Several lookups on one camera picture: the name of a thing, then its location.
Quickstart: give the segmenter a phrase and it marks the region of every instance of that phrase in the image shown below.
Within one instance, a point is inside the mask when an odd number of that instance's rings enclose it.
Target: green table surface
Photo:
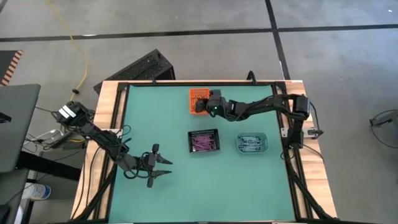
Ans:
[[[294,220],[276,113],[240,122],[192,116],[190,88],[219,89],[227,100],[247,103],[272,94],[269,86],[130,86],[124,124],[131,132],[123,137],[132,138],[129,153],[140,156],[157,143],[174,164],[156,165],[172,173],[155,179],[153,188],[118,168],[109,222]],[[189,153],[188,132],[203,129],[218,129],[221,149]],[[241,154],[236,135],[247,132],[265,133],[269,149]]]

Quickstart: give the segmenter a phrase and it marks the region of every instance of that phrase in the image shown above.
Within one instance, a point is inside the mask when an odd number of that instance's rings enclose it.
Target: concrete floor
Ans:
[[[71,30],[81,35],[271,26],[261,0],[52,2]],[[396,1],[279,0],[272,1],[272,6],[278,27],[398,23]],[[44,0],[8,1],[0,13],[0,38],[55,35],[67,33]],[[320,145],[338,216],[397,223],[398,151],[375,140],[368,120],[398,107],[398,30],[291,32],[281,33],[280,38],[290,76],[304,80],[325,131]],[[178,79],[245,78],[249,70],[258,79],[283,78],[271,33],[82,40],[79,44],[87,52],[89,77],[77,99],[89,108],[95,108],[98,99],[93,85],[156,48],[174,65]],[[11,85],[41,84],[38,106],[43,108],[55,110],[67,102],[84,69],[74,46],[69,41],[0,43],[0,50],[18,49],[24,54]],[[50,115],[36,111],[30,133],[57,127]],[[376,131],[384,141],[398,145],[392,127]],[[65,185],[51,177],[46,181],[54,187]],[[31,222],[64,221],[72,209],[72,185],[67,187],[67,198],[36,203]]]

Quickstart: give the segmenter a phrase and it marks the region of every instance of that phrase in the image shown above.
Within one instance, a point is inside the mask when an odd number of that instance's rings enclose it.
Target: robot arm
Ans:
[[[148,178],[147,186],[152,187],[156,177],[171,173],[167,170],[154,170],[156,162],[173,164],[158,153],[158,144],[154,144],[152,151],[143,153],[141,157],[129,155],[129,147],[126,143],[131,138],[121,142],[116,133],[100,130],[90,121],[89,114],[90,111],[81,103],[71,101],[54,113],[53,116],[67,130],[94,140],[100,148],[105,150],[112,161],[122,168],[124,176],[128,179]],[[139,175],[140,170],[147,172],[147,175]]]
[[[293,110],[290,112],[285,100],[293,100]],[[251,115],[268,111],[279,111],[294,120],[293,127],[289,129],[287,142],[290,146],[302,148],[303,123],[310,116],[310,100],[303,95],[272,95],[252,103],[228,102],[221,96],[220,90],[211,90],[208,99],[197,101],[195,111],[207,111],[210,116],[220,116],[228,121],[243,121]]]

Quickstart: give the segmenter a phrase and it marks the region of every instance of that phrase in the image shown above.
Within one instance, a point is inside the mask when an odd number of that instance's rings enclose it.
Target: wooden table frame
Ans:
[[[156,85],[255,85],[251,80],[159,80],[156,81]],[[124,118],[124,107],[126,105],[128,84],[133,85],[154,85],[150,80],[140,81],[105,81],[99,95],[98,105],[96,108],[96,114],[94,123],[99,128],[120,128],[123,124]],[[304,85],[302,81],[295,80],[258,80],[257,85],[273,85],[274,93],[287,93],[287,94],[299,94],[305,95]],[[282,127],[289,127],[288,119],[282,115],[280,117],[279,125]],[[313,127],[312,117],[310,116],[306,122],[304,122],[304,128]],[[304,139],[304,144],[310,146],[316,151],[320,152],[319,144],[314,139]],[[93,160],[95,151],[98,145],[94,141],[90,141],[86,150],[85,158],[85,183],[83,184],[82,175],[76,191],[75,203],[73,204],[72,213],[76,210],[77,217],[85,205],[91,201],[95,193],[98,191],[101,182],[109,174],[113,163],[107,162],[108,158],[105,156],[104,150],[100,150]],[[314,152],[303,148],[296,152],[296,156],[299,155],[300,159],[292,159],[294,169],[299,174],[300,178],[305,180],[307,189],[322,206],[324,211],[329,215],[336,217],[335,206],[331,196],[328,179],[326,176],[325,167],[322,159],[319,155]],[[91,185],[88,188],[88,177],[90,176],[90,165],[93,162],[93,170],[91,171]],[[97,206],[96,210],[91,214],[90,218],[93,219],[108,219],[109,201],[111,201],[111,194],[113,184],[108,187],[103,195],[101,203]],[[295,217],[310,218],[312,215],[316,218],[316,215],[308,207],[306,200],[304,200],[301,191],[298,187],[290,183],[290,191],[292,193],[292,202],[295,210]]]

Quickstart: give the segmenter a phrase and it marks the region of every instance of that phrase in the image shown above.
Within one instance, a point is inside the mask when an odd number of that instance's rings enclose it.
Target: orange box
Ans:
[[[208,99],[210,97],[210,90],[208,88],[192,88],[189,89],[189,112],[192,115],[207,115],[206,111],[200,113],[195,112],[195,104],[200,99]]]

